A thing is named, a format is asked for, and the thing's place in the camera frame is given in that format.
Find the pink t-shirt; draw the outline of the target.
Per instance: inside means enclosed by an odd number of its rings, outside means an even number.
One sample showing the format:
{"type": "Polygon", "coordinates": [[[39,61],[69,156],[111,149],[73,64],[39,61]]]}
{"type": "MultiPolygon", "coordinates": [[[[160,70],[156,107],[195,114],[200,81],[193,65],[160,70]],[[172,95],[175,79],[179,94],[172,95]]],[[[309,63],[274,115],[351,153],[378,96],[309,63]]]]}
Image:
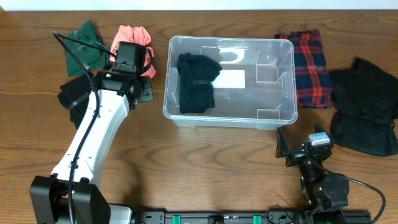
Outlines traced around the pink t-shirt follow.
{"type": "Polygon", "coordinates": [[[150,78],[153,78],[156,74],[156,70],[152,64],[154,51],[152,47],[149,47],[149,44],[152,42],[152,38],[146,28],[143,26],[131,27],[120,25],[118,33],[115,35],[110,48],[110,51],[115,55],[117,54],[116,52],[119,49],[120,42],[132,42],[143,45],[147,48],[144,64],[144,73],[142,74],[142,76],[148,76],[150,78]]]}

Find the dark navy cloth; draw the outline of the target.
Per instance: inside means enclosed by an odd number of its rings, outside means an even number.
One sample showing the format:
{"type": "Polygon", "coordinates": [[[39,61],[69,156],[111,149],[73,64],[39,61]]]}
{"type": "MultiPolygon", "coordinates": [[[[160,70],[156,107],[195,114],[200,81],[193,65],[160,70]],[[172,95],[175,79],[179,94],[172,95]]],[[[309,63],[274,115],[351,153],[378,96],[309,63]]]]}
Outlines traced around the dark navy cloth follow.
{"type": "Polygon", "coordinates": [[[191,53],[178,56],[180,113],[204,113],[215,107],[213,81],[222,70],[218,62],[191,53]]]}

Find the black cloth bundle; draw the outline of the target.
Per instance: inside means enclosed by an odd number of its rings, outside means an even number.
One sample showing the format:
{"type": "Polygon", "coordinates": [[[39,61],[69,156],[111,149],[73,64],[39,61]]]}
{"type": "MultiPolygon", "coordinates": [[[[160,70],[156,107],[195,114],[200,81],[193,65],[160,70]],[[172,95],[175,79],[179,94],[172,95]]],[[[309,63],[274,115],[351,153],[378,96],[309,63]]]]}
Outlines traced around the black cloth bundle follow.
{"type": "Polygon", "coordinates": [[[60,104],[69,111],[70,121],[78,129],[87,110],[91,93],[90,81],[81,76],[60,86],[60,104]]]}

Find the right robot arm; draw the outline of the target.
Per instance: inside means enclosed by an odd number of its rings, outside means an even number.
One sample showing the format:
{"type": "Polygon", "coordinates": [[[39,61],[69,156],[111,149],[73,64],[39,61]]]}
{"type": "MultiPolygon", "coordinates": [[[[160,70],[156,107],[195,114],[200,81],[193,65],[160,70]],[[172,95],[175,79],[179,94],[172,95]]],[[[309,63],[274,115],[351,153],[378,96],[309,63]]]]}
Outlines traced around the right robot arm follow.
{"type": "Polygon", "coordinates": [[[331,136],[315,124],[315,133],[300,149],[290,149],[281,128],[277,129],[276,158],[284,158],[287,167],[300,171],[300,184],[305,201],[303,213],[294,216],[294,223],[346,223],[343,207],[348,205],[349,181],[342,175],[327,171],[323,161],[332,155],[331,136]]]}

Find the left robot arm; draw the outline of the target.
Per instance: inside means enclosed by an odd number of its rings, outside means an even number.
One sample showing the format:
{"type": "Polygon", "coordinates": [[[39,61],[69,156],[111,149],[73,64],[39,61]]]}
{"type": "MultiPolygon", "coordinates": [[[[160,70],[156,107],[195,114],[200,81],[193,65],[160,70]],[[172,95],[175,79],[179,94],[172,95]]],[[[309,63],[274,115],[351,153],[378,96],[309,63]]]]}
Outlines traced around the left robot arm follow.
{"type": "Polygon", "coordinates": [[[104,162],[115,134],[130,110],[153,99],[143,73],[150,51],[121,42],[111,68],[100,70],[99,86],[75,137],[48,177],[36,176],[30,197],[37,223],[138,223],[128,206],[108,203],[99,190],[104,162]]]}

